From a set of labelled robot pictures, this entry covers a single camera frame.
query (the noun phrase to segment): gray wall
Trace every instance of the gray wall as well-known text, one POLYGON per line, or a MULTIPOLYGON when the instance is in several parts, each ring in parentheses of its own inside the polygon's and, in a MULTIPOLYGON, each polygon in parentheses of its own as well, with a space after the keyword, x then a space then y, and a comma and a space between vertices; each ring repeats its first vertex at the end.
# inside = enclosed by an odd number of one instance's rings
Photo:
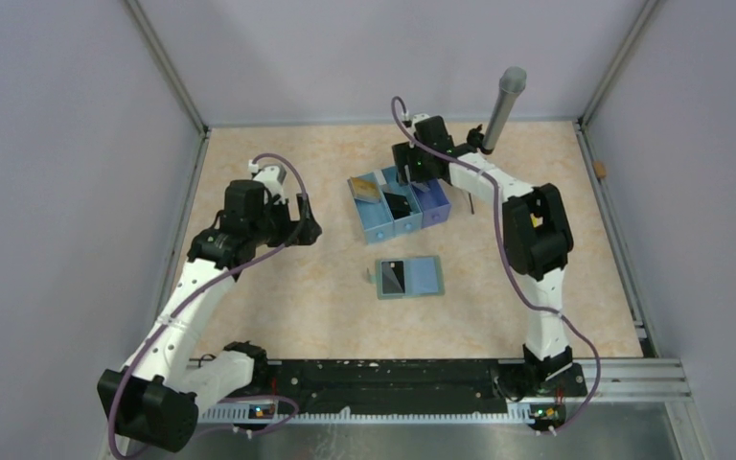
POLYGON ((0 0, 0 459, 97 455, 196 143, 120 1, 0 0))
POLYGON ((582 114, 642 0, 143 0, 210 125, 485 119, 510 65, 519 118, 582 114))
POLYGON ((736 458, 736 2, 667 2, 592 135, 657 339, 736 458))

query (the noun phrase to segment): microphone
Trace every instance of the microphone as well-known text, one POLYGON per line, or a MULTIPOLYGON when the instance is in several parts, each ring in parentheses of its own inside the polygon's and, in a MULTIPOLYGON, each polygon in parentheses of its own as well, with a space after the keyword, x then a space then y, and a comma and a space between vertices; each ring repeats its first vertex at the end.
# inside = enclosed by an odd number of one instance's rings
POLYGON ((498 83, 497 101, 493 109, 493 116, 487 124, 487 133, 481 144, 481 152, 490 154, 495 149, 503 126, 509 118, 509 112, 515 105, 515 100, 526 89, 526 71, 520 67, 510 67, 503 73, 498 83))

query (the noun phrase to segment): table surface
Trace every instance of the table surface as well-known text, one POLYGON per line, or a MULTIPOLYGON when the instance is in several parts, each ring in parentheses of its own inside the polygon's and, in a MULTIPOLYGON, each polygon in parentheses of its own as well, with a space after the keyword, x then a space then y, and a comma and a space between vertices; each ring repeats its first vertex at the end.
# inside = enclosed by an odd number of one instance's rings
MULTIPOLYGON (((462 139, 475 125, 448 129, 462 139)), ((365 243, 346 179, 392 165, 391 146, 402 141, 393 125, 212 131, 183 253, 222 207, 229 181, 248 178, 247 161, 262 151, 283 154, 300 171, 323 235, 313 246, 290 247, 247 269, 218 305, 196 356, 245 340, 271 358, 286 359, 522 356, 526 308, 500 265, 491 206, 476 200, 472 215, 467 194, 443 184, 452 204, 446 223, 365 243), (444 296, 378 300, 366 268, 373 271, 376 259, 426 255, 441 257, 444 296)), ((527 182, 558 186, 575 243, 563 284, 564 313, 603 357, 640 357, 572 124, 509 123, 489 160, 527 182)), ((294 196, 290 177, 286 186, 294 196)), ((568 334, 575 357, 590 357, 590 349, 568 334)))

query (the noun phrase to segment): black clamp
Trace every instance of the black clamp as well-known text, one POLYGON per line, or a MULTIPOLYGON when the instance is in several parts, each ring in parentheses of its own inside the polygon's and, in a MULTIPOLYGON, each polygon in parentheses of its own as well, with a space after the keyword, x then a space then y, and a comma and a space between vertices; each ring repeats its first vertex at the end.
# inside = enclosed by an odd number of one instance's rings
POLYGON ((540 281, 568 264, 574 240, 557 187, 546 184, 510 197, 502 211, 504 249, 514 271, 540 281))

